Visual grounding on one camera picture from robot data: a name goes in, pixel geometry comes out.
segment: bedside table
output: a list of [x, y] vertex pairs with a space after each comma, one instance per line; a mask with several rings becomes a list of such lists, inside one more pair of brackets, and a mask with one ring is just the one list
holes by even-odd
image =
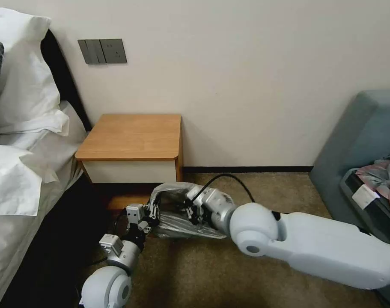
[[182, 181], [181, 116], [104, 114], [75, 157], [93, 183]]

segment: black bed frame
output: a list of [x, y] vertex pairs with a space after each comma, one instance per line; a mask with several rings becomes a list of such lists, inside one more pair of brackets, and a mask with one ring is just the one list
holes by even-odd
[[[66, 60], [49, 30], [41, 43], [62, 101], [69, 101], [86, 130], [91, 124]], [[109, 214], [85, 175], [44, 218], [0, 307], [73, 307], [76, 282], [91, 250], [107, 230]]]

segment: headboard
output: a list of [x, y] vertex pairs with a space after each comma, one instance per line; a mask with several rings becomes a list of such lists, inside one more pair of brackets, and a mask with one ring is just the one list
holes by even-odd
[[65, 57], [63, 56], [57, 39], [51, 30], [48, 30], [45, 38], [41, 42], [41, 52], [45, 62], [51, 69], [61, 100], [68, 101], [72, 105], [83, 122], [85, 129], [90, 131], [92, 129], [91, 122], [86, 115], [85, 108], [80, 100], [78, 90], [76, 89], [75, 82], [72, 78], [71, 72], [69, 71]]

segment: light switch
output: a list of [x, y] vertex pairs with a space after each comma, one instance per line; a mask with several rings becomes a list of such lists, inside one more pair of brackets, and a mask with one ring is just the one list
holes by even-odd
[[106, 64], [101, 42], [98, 39], [78, 40], [86, 64]]

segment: white label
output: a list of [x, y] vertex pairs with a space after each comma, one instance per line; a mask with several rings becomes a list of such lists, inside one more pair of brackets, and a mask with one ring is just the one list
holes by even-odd
[[364, 210], [365, 207], [367, 207], [376, 198], [379, 198], [377, 192], [371, 190], [366, 184], [360, 186], [352, 196], [352, 199], [362, 210]]

